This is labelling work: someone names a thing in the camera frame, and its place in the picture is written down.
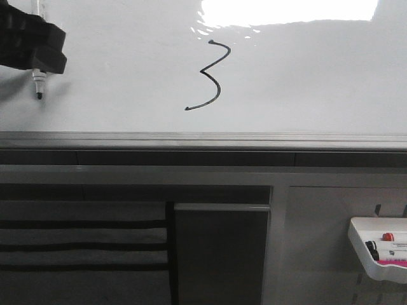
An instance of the cabinet door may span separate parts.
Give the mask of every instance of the cabinet door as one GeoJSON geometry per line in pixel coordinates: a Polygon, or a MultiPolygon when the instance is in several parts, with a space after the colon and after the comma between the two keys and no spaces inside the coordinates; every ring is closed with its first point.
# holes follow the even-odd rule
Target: cabinet door
{"type": "Polygon", "coordinates": [[[211,206],[176,208],[180,305],[258,305],[267,207],[253,212],[245,205],[240,210],[211,210],[211,206]]]}

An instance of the black marker line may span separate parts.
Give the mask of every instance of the black marker line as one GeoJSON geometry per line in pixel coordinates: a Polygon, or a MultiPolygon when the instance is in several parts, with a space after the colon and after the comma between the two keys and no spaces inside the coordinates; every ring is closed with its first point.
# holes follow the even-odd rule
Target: black marker line
{"type": "Polygon", "coordinates": [[[211,63],[210,65],[208,65],[207,67],[205,67],[205,68],[203,68],[201,71],[199,71],[200,73],[202,73],[203,75],[207,76],[211,81],[213,81],[213,82],[215,83],[216,88],[217,88],[217,93],[216,93],[215,97],[214,97],[213,99],[211,99],[210,101],[208,101],[208,102],[206,102],[206,103],[204,103],[204,104],[198,105],[198,106],[187,107],[187,108],[185,108],[186,111],[188,111],[188,110],[193,110],[193,109],[196,109],[196,108],[201,108],[201,107],[203,107],[203,106],[209,105],[210,103],[213,103],[213,102],[220,96],[220,94],[221,94],[221,85],[219,85],[218,81],[216,81],[216,79],[214,79],[209,73],[206,73],[205,71],[206,71],[207,69],[210,69],[210,68],[213,67],[214,65],[218,64],[218,63],[221,62],[222,60],[224,60],[227,56],[229,56],[229,54],[230,54],[230,52],[231,52],[231,49],[230,49],[227,45],[224,45],[224,44],[221,44],[221,43],[216,43],[216,42],[213,41],[213,40],[210,40],[208,43],[209,43],[209,44],[216,44],[217,46],[222,46],[223,48],[226,48],[226,49],[228,50],[228,51],[226,52],[226,54],[225,54],[224,56],[222,56],[220,59],[218,59],[217,61],[211,63]]]}

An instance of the black stripe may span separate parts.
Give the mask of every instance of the black stripe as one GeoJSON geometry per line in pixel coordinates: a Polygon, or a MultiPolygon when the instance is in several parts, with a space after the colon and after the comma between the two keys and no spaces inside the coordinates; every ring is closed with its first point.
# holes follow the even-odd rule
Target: black stripe
{"type": "Polygon", "coordinates": [[[66,271],[163,271],[168,264],[77,264],[77,265],[0,265],[0,271],[66,272],[66,271]]]}
{"type": "Polygon", "coordinates": [[[0,229],[154,229],[165,228],[165,220],[146,221],[54,221],[0,220],[0,229]]]}
{"type": "Polygon", "coordinates": [[[178,263],[177,263],[177,241],[176,241],[176,218],[174,202],[165,205],[165,218],[167,219],[167,243],[168,264],[170,275],[171,305],[178,305],[178,263]]]}
{"type": "Polygon", "coordinates": [[[48,245],[0,245],[0,252],[48,252],[67,250],[164,251],[166,243],[57,243],[48,245]]]}

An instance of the pink marker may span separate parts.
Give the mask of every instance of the pink marker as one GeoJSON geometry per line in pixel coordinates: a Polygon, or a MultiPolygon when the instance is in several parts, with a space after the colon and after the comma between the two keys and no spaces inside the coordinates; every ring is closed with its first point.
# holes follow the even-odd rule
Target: pink marker
{"type": "Polygon", "coordinates": [[[384,233],[383,240],[407,242],[407,233],[384,233]]]}
{"type": "Polygon", "coordinates": [[[381,265],[397,265],[401,267],[406,267],[407,268],[407,262],[406,261],[377,261],[381,265]]]}

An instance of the whiteboard tray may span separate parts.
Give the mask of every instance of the whiteboard tray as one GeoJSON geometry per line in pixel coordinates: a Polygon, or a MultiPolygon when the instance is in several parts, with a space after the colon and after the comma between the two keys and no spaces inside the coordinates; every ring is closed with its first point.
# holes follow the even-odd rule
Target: whiteboard tray
{"type": "Polygon", "coordinates": [[[381,240],[383,233],[391,231],[407,231],[407,219],[353,217],[350,220],[348,237],[368,276],[378,281],[387,280],[406,284],[407,268],[378,264],[365,245],[369,240],[381,240]]]}

